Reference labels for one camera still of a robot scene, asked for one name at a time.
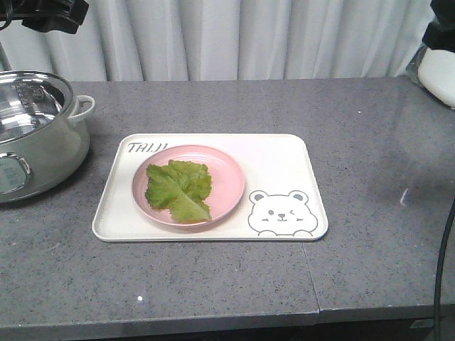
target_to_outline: gray countertop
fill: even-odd
[[[407,78],[77,82],[97,100],[65,182],[0,204],[0,340],[75,340],[431,316],[455,193],[455,112]],[[107,243],[91,224],[135,133],[285,133],[309,151],[315,242]],[[455,309],[455,245],[444,312]]]

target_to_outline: green lettuce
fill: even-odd
[[[152,208],[168,208],[177,223],[211,219],[210,208],[203,202],[212,190],[206,165],[169,160],[164,166],[149,165],[146,172],[149,185],[145,197]]]

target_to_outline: bear face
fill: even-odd
[[[253,207],[248,224],[259,235],[312,236],[318,227],[318,220],[306,205],[308,196],[300,190],[288,195],[268,195],[256,190],[250,194],[250,201]]]

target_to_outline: white tray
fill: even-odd
[[[136,169],[147,158],[185,144],[218,148],[231,155],[245,173],[245,191],[237,207],[223,220],[203,228],[178,229],[152,221],[137,207],[132,195]],[[271,211],[274,217],[285,215],[280,219],[286,222],[272,221]],[[288,134],[128,136],[119,145],[92,223],[95,235],[107,242],[301,241],[321,238],[327,227],[305,143]]]

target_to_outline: cooking pot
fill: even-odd
[[[94,111],[95,100],[75,96],[61,77],[0,72],[0,202],[37,195],[71,175],[90,147],[84,120]]]

